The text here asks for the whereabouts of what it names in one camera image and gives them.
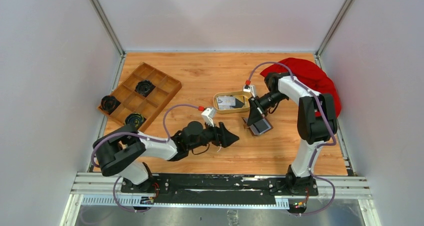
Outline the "brown leather card holder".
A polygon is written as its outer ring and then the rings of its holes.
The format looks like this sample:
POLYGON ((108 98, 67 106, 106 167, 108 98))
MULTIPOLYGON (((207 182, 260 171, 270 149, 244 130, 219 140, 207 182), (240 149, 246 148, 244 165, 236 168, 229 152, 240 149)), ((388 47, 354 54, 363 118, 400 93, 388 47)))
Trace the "brown leather card holder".
POLYGON ((266 132, 270 131, 273 129, 273 126, 271 125, 271 123, 268 121, 268 119, 266 117, 264 117, 263 119, 261 119, 260 121, 254 123, 251 126, 244 126, 246 129, 249 129, 249 131, 252 133, 252 135, 254 136, 260 136, 265 134, 266 132))

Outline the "beige oval tray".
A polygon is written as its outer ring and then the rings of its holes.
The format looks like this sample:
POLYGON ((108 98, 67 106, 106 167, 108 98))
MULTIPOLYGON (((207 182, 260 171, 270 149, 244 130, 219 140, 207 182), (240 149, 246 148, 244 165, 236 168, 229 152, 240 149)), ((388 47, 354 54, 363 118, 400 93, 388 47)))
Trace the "beige oval tray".
POLYGON ((219 114, 234 114, 234 113, 243 113, 250 110, 250 105, 248 102, 248 99, 251 97, 251 94, 249 92, 244 91, 230 91, 230 92, 219 92, 213 96, 213 106, 216 109, 217 113, 219 114), (216 102, 216 98, 219 96, 233 96, 233 97, 240 97, 243 96, 246 99, 246 107, 245 108, 233 108, 228 110, 219 110, 218 105, 216 102))

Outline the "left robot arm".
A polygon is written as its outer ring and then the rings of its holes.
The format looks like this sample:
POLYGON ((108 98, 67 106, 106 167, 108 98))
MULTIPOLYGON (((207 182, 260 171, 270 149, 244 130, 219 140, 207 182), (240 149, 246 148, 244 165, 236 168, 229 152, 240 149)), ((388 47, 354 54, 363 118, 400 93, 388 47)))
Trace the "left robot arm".
POLYGON ((134 184, 140 192, 149 192, 153 179, 145 163, 139 157, 179 161, 201 146, 215 145, 227 148, 239 140, 223 122, 217 126, 191 121, 170 138, 147 135, 133 125, 124 125, 96 140, 91 155, 92 164, 100 168, 104 177, 119 175, 134 184))

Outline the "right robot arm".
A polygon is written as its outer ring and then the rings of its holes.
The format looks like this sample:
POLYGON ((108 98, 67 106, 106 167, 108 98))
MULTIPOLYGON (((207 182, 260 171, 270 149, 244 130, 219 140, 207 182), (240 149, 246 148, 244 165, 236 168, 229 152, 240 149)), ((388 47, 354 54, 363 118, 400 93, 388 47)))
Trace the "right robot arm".
POLYGON ((282 100, 297 103, 300 145, 295 160, 288 167, 284 184, 290 194, 298 195, 313 182, 313 168, 321 148, 335 145, 334 141, 329 142, 335 139, 338 129, 334 98, 330 93, 311 89, 289 72, 269 73, 264 81, 269 92, 248 100, 250 112, 246 125, 251 127, 263 120, 268 110, 282 100))

